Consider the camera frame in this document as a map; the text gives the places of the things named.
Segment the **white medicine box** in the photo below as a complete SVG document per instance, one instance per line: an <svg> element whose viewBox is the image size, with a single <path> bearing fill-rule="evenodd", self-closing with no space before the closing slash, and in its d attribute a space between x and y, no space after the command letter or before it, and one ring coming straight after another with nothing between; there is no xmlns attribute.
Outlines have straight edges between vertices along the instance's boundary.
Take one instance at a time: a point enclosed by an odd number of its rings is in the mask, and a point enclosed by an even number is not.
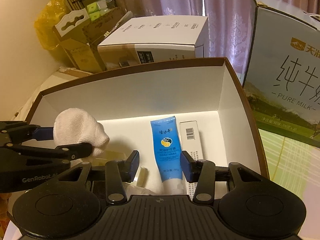
<svg viewBox="0 0 320 240"><path fill-rule="evenodd" d="M181 148L195 160L204 159L197 121L180 122Z"/></svg>

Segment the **blue hand cream tube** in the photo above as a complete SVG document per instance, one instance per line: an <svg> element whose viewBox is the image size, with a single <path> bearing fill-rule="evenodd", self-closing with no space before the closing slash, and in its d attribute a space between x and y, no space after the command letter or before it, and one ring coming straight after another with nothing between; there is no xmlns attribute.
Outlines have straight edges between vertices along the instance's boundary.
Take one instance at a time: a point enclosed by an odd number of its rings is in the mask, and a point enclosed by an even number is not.
<svg viewBox="0 0 320 240"><path fill-rule="evenodd" d="M181 145L176 117L171 116L150 122L155 161L161 176L164 193L184 194L183 176L180 165Z"/></svg>

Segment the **white cloth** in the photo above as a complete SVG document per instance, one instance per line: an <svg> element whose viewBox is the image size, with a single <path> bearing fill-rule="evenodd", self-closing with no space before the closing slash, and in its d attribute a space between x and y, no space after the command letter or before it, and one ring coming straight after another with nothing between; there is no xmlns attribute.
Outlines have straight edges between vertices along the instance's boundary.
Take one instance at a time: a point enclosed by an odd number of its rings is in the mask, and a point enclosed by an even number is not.
<svg viewBox="0 0 320 240"><path fill-rule="evenodd" d="M80 108L69 108L56 117L53 138L57 146L89 143L93 146L93 157L102 155L110 141L103 125Z"/></svg>

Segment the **white plastic holder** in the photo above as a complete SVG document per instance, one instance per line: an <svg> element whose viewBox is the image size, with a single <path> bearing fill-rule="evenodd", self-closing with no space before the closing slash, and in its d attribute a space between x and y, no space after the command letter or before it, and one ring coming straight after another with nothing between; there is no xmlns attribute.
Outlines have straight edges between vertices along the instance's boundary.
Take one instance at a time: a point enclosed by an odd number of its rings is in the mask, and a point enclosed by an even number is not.
<svg viewBox="0 0 320 240"><path fill-rule="evenodd" d="M96 159L95 167L92 168L92 172L94 173L92 179L105 181L106 168L111 167L108 163L116 163L123 182L143 187L148 175L148 169L140 166L139 158L140 154L138 150L133 150L129 156L120 152L105 151L103 158Z"/></svg>

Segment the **brown open cardboard box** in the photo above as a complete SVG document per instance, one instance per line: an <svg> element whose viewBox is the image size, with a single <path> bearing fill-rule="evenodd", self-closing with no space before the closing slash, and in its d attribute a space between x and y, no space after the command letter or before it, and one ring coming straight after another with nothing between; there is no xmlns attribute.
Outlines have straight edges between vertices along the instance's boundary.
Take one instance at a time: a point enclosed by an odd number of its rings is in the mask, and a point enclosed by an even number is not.
<svg viewBox="0 0 320 240"><path fill-rule="evenodd" d="M203 156L218 166L239 162L267 177L263 144L240 81L226 58L141 64L69 81L39 93L27 122L52 126L56 116L81 108L104 126L108 150L140 152L145 187L163 193L150 122L174 116L196 121Z"/></svg>

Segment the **plaid bed sheet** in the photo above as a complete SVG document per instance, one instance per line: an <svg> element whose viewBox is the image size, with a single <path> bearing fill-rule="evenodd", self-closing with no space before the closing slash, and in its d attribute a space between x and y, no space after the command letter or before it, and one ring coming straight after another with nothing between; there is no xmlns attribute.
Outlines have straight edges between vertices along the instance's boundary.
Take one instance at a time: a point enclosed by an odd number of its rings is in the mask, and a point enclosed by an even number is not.
<svg viewBox="0 0 320 240"><path fill-rule="evenodd" d="M302 239L319 239L319 148L260 130L270 179L306 206Z"/></svg>

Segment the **yellow plastic bag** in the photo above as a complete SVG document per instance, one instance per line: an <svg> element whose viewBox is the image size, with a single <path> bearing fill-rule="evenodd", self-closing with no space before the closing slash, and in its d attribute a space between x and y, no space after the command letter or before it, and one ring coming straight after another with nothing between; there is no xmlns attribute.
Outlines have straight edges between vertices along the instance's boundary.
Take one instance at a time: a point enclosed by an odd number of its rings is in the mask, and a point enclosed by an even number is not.
<svg viewBox="0 0 320 240"><path fill-rule="evenodd" d="M57 36L53 32L53 26L58 24L70 9L66 0L50 0L42 9L38 18L34 22L37 38L43 49L55 50L59 43Z"/></svg>

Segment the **green pure milk carton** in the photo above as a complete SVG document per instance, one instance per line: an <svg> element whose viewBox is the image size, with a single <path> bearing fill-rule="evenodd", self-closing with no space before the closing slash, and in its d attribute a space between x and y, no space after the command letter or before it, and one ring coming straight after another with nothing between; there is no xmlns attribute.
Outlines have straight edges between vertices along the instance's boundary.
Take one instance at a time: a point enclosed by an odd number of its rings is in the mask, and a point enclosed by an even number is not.
<svg viewBox="0 0 320 240"><path fill-rule="evenodd" d="M244 90L260 129L319 146L319 15L252 0Z"/></svg>

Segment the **white flat box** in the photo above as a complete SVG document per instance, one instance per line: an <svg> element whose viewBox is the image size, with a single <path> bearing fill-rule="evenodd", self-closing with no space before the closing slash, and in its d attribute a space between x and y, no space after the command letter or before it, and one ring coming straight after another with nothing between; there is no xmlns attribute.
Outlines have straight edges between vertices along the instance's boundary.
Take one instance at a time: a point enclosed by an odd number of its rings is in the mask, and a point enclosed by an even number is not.
<svg viewBox="0 0 320 240"><path fill-rule="evenodd" d="M208 57L208 17L132 18L108 35L98 53L108 70L138 64Z"/></svg>

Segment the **green tissue packs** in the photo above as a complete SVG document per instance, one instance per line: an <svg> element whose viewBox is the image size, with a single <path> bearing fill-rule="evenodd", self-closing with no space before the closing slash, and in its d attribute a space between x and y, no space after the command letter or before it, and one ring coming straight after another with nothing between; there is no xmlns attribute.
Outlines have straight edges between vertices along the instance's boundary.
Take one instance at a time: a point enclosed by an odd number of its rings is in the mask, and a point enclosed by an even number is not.
<svg viewBox="0 0 320 240"><path fill-rule="evenodd" d="M91 21L97 20L100 16L105 15L111 9L116 7L115 0L98 0L89 4L86 10L89 14Z"/></svg>

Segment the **purple curtain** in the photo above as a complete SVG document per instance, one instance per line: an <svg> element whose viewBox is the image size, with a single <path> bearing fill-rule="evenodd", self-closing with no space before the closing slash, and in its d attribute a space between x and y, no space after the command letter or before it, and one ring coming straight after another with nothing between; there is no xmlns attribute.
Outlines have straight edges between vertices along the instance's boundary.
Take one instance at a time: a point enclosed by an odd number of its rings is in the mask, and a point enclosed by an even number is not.
<svg viewBox="0 0 320 240"><path fill-rule="evenodd" d="M280 0L319 13L319 0ZM116 0L136 17L156 15L202 15L208 17L209 55L227 57L242 76L249 51L251 0Z"/></svg>

